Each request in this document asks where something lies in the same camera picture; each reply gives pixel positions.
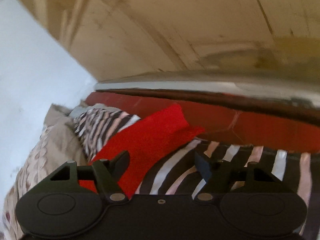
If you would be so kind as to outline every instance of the pillowcase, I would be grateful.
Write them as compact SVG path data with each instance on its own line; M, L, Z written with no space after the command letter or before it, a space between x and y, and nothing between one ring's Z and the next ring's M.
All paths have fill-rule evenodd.
M110 112L102 108L89 109L74 119L75 134L83 146L88 162L106 145L117 132L140 120L125 111Z
M75 107L71 113L69 114L69 116L73 119L79 117L81 114L83 114L84 112L90 110L90 109L94 109L94 108L103 108L105 110L107 110L108 112L116 112L116 111L120 111L119 108L117 107L112 107L112 106L106 106L105 104L95 104L94 106L84 106L84 102L81 102L80 106Z
M65 109L52 105L44 120L40 140L30 152L24 166L17 174L15 184L4 200L4 237L20 239L23 232L15 217L17 201L38 182L68 160L87 165L81 144L73 132L74 124L65 115Z

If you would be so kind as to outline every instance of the bedding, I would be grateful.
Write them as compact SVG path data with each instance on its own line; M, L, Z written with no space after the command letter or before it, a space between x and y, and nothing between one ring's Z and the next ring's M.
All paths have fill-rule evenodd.
M93 161L112 160L120 152L128 151L129 167L118 185L131 198L145 174L158 160L203 132L201 127L191 127L184 119L181 106L173 104L114 135ZM93 181L80 181L80 185L95 189Z
M66 160L72 159L78 165L86 165L111 137L139 119L137 115L122 110L108 112L93 108L86 110L72 123L72 119L61 109L52 106L44 121L39 143L30 153L6 197L3 214L5 239L19 239L23 235L14 217L14 207L28 189ZM317 239L320 227L319 154L289 153L263 146L224 144L194 138L153 165L136 193L188 194L194 197L205 184L194 166L195 152L205 153L212 160L231 161L239 167L249 161L259 162L305 201L308 215L300 233L306 240Z
M81 127L86 127L86 125L93 127L92 124L99 127L100 122L106 125L108 120L101 117L101 112L103 110L88 111L85 118L82 116L76 122L81 122ZM98 152L94 149L94 146L97 145L96 137L100 136L101 141L108 140L109 137L106 136L108 127L112 127L109 134L114 134L114 131L119 131L130 121L115 122L121 116L119 112L108 113L108 116L111 119L103 135L98 133L90 136L92 131L93 133L96 131L93 128L83 129L82 133L78 132L80 140L84 142L83 146L89 148L90 145L91 147L90 160ZM224 144L195 138L159 160L147 172L136 193L187 194L194 197L205 184L194 166L196 151L205 153L212 160L231 161L238 167L243 167L250 161L259 162L266 171L272 172L305 201L308 206L308 215L301 234L306 240L317 239L320 227L320 154L289 153L285 150L274 150L263 146Z
M40 140L30 152L4 200L2 217L5 227L3 237L6 240L16 240L23 236L14 209L17 201L28 190L68 160L74 160L78 165L87 164L81 144L73 131L73 120L66 116L69 112L60 106L50 107Z
M112 107L112 106L106 106L104 104L95 104L94 106L88 106L85 102L81 102L79 106L76 106L69 116L73 119L81 116L81 114L85 113L88 110L94 109L94 108L102 108L104 110L107 110L108 112L117 112L120 111L119 108L117 107Z
M320 152L320 127L274 115L196 103L187 99L129 96L111 92L93 92L85 102L89 105L103 103L115 106L141 118L178 103L190 125L205 128L206 132L199 136L202 139L228 144L265 145L272 149L295 152Z

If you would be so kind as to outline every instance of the beige pillow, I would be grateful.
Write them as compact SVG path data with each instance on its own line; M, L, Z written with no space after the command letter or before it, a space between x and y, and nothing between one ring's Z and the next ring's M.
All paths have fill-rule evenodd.
M74 134L73 120L65 115L69 112L63 107L51 105L40 140L17 174L15 184L4 200L4 237L7 240L23 236L14 209L17 201L28 190L68 160L74 160L78 165L87 165L82 146Z

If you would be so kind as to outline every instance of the black plastic mount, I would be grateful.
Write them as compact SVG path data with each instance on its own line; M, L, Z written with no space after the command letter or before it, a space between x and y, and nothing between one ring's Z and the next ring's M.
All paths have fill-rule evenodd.
M92 166L69 161L26 193L16 207L24 239L302 239L304 201L258 163L234 168L195 154L206 184L189 195L134 195L116 181L128 152ZM79 186L93 180L98 194ZM243 186L233 189L235 183Z

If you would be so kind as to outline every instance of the wooden ceiling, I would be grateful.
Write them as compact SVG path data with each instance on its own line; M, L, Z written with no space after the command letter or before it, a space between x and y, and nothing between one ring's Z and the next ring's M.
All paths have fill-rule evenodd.
M21 2L99 81L204 69L320 81L320 0Z

